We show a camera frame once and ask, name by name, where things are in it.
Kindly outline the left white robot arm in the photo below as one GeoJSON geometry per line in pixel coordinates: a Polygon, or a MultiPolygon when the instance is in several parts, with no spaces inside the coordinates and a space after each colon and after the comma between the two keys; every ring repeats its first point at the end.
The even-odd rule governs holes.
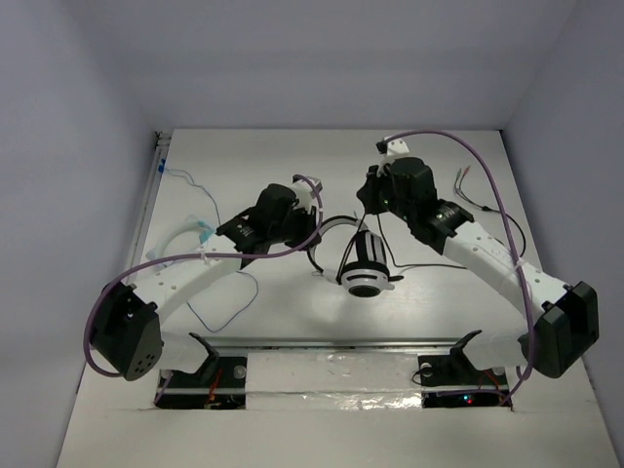
{"type": "Polygon", "coordinates": [[[319,179],[304,175],[288,186],[272,183],[195,251],[147,261],[113,279],[85,326],[89,367],[127,381],[165,370],[210,382],[217,351],[196,332],[164,333],[162,325],[193,296],[252,262],[310,249],[320,239],[321,191],[319,179]]]}

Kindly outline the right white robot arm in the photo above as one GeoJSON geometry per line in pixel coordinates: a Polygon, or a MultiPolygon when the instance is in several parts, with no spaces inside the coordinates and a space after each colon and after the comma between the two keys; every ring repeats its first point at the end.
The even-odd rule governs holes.
{"type": "Polygon", "coordinates": [[[598,340],[596,291],[514,259],[470,213],[438,197],[433,172],[422,160],[403,157],[369,167],[357,197],[366,214],[403,220],[416,240],[465,267],[531,320],[527,332],[465,335],[449,361],[458,381],[471,383],[488,368],[523,365],[559,378],[598,340]]]}

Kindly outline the black white headphones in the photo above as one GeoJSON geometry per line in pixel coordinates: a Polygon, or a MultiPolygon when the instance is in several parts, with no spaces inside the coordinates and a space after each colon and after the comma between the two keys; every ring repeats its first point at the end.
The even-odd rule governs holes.
{"type": "Polygon", "coordinates": [[[390,273],[383,240],[369,230],[362,219],[348,215],[331,216],[321,224],[320,238],[342,225],[355,227],[356,233],[347,245],[345,260],[337,270],[324,268],[316,261],[319,244],[307,251],[308,261],[317,274],[359,298],[376,297],[383,292],[393,291],[394,284],[402,281],[404,276],[390,273]]]}

